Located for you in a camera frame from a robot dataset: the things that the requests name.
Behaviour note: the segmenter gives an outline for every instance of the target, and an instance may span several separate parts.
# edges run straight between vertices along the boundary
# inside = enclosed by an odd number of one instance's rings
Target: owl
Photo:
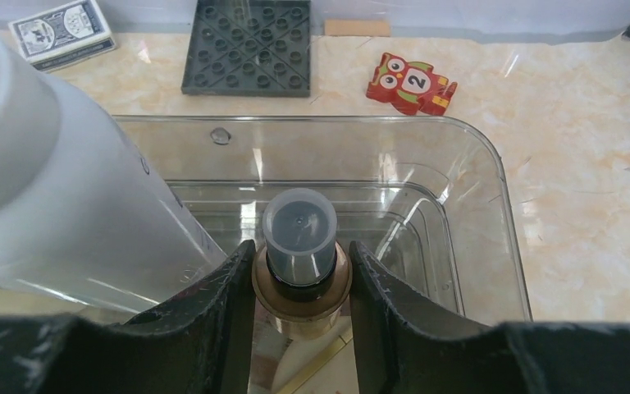
[[[381,63],[366,91],[366,97],[391,103],[405,115],[417,111],[443,115],[453,98],[458,83],[433,73],[433,66],[422,62],[406,62],[392,53],[383,53]]]

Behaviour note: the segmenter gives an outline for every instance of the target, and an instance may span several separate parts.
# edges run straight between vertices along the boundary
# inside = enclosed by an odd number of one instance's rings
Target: building block plate
[[[309,0],[199,0],[183,94],[308,97]]]

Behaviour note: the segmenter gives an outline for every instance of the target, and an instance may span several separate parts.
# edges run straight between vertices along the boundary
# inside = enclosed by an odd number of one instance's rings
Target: deck of playing cards
[[[116,45],[95,0],[78,0],[8,24],[18,51],[34,68],[70,66]]]

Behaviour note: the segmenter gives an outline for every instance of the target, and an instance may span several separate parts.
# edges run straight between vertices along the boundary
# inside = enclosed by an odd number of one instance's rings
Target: bottle
[[[225,257],[103,109],[0,41],[0,287],[139,312]]]

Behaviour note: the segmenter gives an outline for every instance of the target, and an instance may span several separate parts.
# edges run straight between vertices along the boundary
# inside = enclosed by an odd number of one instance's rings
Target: transparent cap
[[[272,274],[291,286],[311,286],[327,278],[335,264],[336,224],[332,203],[315,190],[277,195],[262,221]]]

